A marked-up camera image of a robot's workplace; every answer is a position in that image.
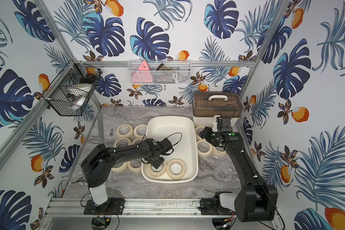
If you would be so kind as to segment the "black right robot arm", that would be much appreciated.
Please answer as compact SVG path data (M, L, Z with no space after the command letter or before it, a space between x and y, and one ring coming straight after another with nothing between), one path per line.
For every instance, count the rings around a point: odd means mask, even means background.
M241 190L216 194L216 212L228 209L240 222L272 221L275 217L278 191L260 175L246 152L244 139L234 132L229 117L216 117L214 128L205 127L200 137L214 147L221 147L230 157L238 174Z

